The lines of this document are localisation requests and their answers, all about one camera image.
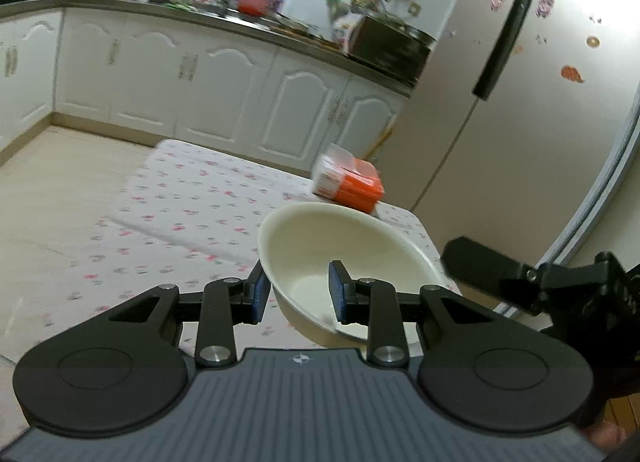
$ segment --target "bowl rim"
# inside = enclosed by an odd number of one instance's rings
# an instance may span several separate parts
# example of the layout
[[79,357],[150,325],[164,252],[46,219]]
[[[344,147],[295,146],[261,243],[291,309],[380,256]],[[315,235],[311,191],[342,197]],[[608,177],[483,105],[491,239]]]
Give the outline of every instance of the bowl rim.
[[433,271],[434,276],[438,279],[437,285],[441,285],[445,288],[447,287],[446,277],[444,277],[444,275],[440,272],[440,270],[437,269],[436,265],[434,265],[434,262],[425,254],[424,251],[422,251],[416,244],[414,244],[407,237],[402,235],[402,233],[398,232],[398,230],[395,229],[391,224],[388,224],[387,222],[383,222],[382,220],[378,219],[373,215],[363,213],[362,211],[358,211],[356,209],[352,209],[350,207],[342,206],[342,205],[331,203],[331,202],[327,203],[322,201],[308,201],[308,202],[292,203],[292,204],[280,207],[275,211],[272,211],[262,221],[262,224],[258,228],[258,238],[257,238],[258,257],[260,258],[260,263],[262,264],[262,268],[265,274],[267,275],[267,278],[271,282],[271,286],[273,287],[273,290],[278,295],[280,295],[280,297],[283,298],[296,312],[303,315],[311,323],[316,325],[316,327],[320,327],[323,330],[326,330],[328,332],[336,333],[338,335],[347,337],[352,341],[358,341],[360,343],[362,343],[363,341],[366,341],[366,339],[363,339],[362,337],[350,334],[346,330],[341,330],[340,323],[338,323],[338,327],[332,327],[332,325],[328,325],[320,321],[316,316],[308,312],[302,305],[297,304],[297,302],[293,298],[291,298],[286,292],[281,291],[278,288],[278,284],[274,281],[274,273],[273,273],[273,270],[271,269],[271,264],[269,261],[270,258],[267,252],[268,248],[266,246],[268,235],[270,234],[271,230],[273,230],[273,228],[276,227],[278,224],[280,224],[283,220],[288,219],[295,214],[312,213],[315,211],[349,215],[349,216],[355,217],[357,220],[362,222],[364,225],[367,225],[368,227],[376,228],[376,229],[382,230],[383,232],[386,232],[387,235],[391,236],[392,240],[396,240],[399,243],[403,243],[407,245],[409,249],[413,250],[414,254],[418,254],[418,256],[420,256],[423,259],[423,261],[426,262],[431,267],[431,270]]

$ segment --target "electrical outlet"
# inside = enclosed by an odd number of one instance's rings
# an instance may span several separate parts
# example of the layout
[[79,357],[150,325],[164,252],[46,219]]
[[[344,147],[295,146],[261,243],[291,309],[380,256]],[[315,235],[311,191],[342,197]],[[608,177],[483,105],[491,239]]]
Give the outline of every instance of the electrical outlet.
[[409,4],[409,9],[407,10],[407,12],[412,17],[417,17],[420,14],[420,11],[422,11],[422,6],[418,4],[418,2],[411,2]]

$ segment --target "white cabinet door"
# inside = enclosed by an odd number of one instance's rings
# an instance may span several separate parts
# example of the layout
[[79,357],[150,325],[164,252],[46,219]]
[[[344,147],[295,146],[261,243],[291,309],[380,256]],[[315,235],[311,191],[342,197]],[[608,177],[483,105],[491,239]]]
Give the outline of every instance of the white cabinet door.
[[62,12],[16,20],[12,67],[13,119],[17,134],[53,110],[53,84]]
[[110,123],[173,135],[184,109],[191,48],[188,26],[158,17],[127,17],[115,65]]
[[220,31],[199,38],[188,67],[185,108],[175,137],[233,153],[244,153],[275,47]]
[[380,135],[395,121],[405,98],[370,81],[353,76],[328,134],[329,142],[364,157]]
[[15,102],[12,97],[13,78],[11,78],[11,52],[14,44],[14,22],[0,24],[0,150],[4,149],[15,137]]
[[56,112],[107,121],[113,98],[114,51],[126,14],[68,9],[58,58]]
[[260,97],[246,154],[309,171],[349,73],[281,50]]

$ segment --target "beige floor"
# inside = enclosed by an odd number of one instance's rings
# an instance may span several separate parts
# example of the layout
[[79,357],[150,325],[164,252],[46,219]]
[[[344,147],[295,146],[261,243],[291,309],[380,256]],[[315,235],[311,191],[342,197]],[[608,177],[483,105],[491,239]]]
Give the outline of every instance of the beige floor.
[[[151,150],[52,126],[0,166],[0,334],[34,290],[30,278],[73,261]],[[26,425],[12,391],[13,369],[0,358],[0,446]]]

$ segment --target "orange tissue pack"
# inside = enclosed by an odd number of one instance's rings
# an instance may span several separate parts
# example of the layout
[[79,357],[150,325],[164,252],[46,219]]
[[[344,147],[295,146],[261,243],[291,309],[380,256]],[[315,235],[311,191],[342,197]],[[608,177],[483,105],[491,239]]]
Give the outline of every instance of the orange tissue pack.
[[321,153],[311,171],[312,191],[343,206],[371,213],[385,194],[378,171],[334,144]]

